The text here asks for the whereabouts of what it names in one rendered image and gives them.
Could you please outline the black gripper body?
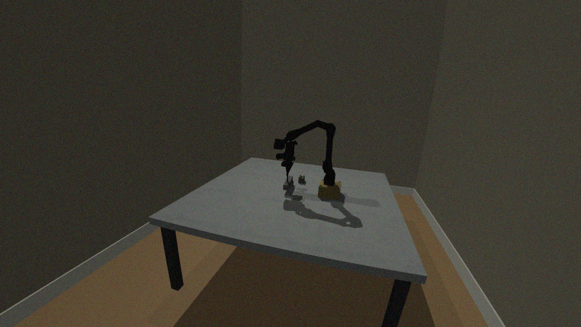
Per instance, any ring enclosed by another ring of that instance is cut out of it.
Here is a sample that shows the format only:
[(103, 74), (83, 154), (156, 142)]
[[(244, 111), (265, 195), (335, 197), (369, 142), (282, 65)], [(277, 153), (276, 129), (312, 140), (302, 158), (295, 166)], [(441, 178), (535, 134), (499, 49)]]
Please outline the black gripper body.
[(281, 163), (281, 166), (292, 167), (292, 161), (295, 161), (294, 151), (285, 151), (285, 160)]

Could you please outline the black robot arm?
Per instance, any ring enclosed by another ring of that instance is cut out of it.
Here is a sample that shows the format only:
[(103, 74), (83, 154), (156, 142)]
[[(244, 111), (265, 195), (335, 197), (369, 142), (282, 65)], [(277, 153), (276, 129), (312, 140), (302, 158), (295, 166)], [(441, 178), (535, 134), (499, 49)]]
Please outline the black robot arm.
[(326, 173), (324, 177), (324, 185), (334, 186), (336, 174), (332, 166), (332, 148), (333, 148), (333, 136), (335, 134), (335, 125), (326, 124), (325, 122), (317, 120), (311, 124), (305, 125), (302, 128), (291, 130), (287, 133), (284, 139), (275, 139), (274, 149), (283, 150), (285, 148), (285, 151), (293, 152), (295, 145), (298, 144), (296, 140), (295, 141), (293, 140), (299, 137), (301, 134), (317, 127), (326, 129), (327, 133), (326, 158), (325, 161), (322, 161), (323, 163), (322, 169)]

